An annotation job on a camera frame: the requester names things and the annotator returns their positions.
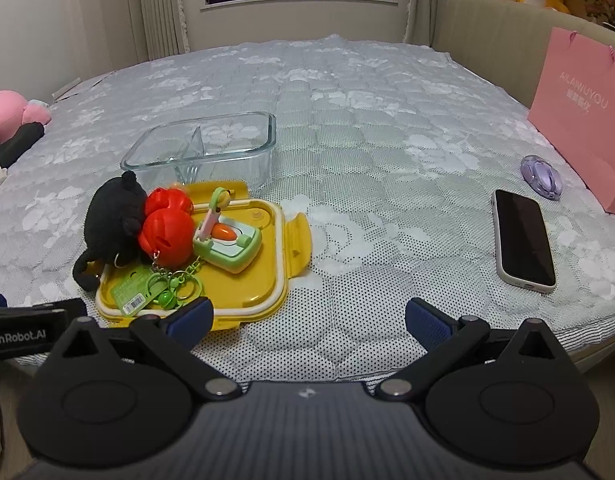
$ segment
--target mattress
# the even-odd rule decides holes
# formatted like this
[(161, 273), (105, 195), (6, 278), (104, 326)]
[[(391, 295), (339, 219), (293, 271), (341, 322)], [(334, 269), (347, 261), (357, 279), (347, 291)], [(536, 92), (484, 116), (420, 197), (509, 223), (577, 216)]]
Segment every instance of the mattress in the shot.
[[(278, 124), (269, 181), (254, 195), (288, 217), (306, 213), (313, 254), (278, 313), (194, 349), (221, 372), (242, 383), (374, 382), (425, 352), (405, 329), (413, 296), (495, 328), (541, 317), (569, 351), (615, 335), (615, 216), (527, 109), (447, 54), (337, 36), (143, 63), (53, 105), (46, 136), (0, 188), (0, 293), (10, 305), (80, 296), (104, 325), (72, 280), (94, 191), (120, 174), (147, 128), (245, 110), (272, 112)], [(560, 202), (525, 184), (528, 154), (558, 169)], [(498, 278), (497, 188), (540, 202), (558, 275), (552, 294)]]

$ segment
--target yellow container lid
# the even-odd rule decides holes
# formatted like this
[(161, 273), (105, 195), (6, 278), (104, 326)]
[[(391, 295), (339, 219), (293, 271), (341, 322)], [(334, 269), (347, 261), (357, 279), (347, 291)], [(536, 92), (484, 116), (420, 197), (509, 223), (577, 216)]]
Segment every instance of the yellow container lid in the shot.
[[(242, 272), (232, 274), (205, 262), (195, 274), (203, 285), (203, 296), (210, 298), (214, 305), (212, 330), (225, 330), (236, 328), (242, 322), (265, 319), (283, 304), (288, 294), (288, 280), (298, 276), (309, 264), (312, 242), (305, 215), (286, 221), (279, 205), (249, 198), (243, 182), (200, 182), (186, 186), (194, 203), (192, 218), (197, 224), (207, 213), (210, 196), (217, 187), (230, 190), (234, 197), (221, 214), (258, 227), (263, 237), (261, 250)], [(105, 267), (96, 292), (96, 306), (110, 322), (125, 326), (133, 319), (121, 314), (111, 291), (139, 266), (137, 263), (123, 269)], [(139, 316), (165, 317), (172, 312), (175, 311), (145, 308)]]

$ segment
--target computer mouse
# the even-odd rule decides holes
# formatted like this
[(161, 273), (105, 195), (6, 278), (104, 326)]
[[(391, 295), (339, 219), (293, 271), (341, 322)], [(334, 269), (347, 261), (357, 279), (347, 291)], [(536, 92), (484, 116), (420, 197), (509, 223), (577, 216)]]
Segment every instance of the computer mouse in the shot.
[(529, 186), (540, 196), (559, 200), (563, 192), (561, 176), (538, 155), (528, 155), (521, 161), (521, 174)]

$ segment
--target pink shopping bag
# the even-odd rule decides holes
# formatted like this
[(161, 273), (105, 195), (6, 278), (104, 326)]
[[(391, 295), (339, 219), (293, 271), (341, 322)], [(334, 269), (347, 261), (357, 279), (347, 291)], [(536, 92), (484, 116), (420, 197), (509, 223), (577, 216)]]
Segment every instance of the pink shopping bag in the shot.
[(615, 51), (553, 28), (528, 119), (615, 213)]

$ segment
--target beige headboard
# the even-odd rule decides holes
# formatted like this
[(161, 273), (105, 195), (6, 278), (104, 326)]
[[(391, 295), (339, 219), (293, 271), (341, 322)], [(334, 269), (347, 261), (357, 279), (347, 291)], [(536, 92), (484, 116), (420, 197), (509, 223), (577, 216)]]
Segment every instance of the beige headboard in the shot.
[(434, 49), (530, 107), (553, 27), (577, 30), (615, 48), (615, 32), (582, 18), (528, 4), (448, 0)]

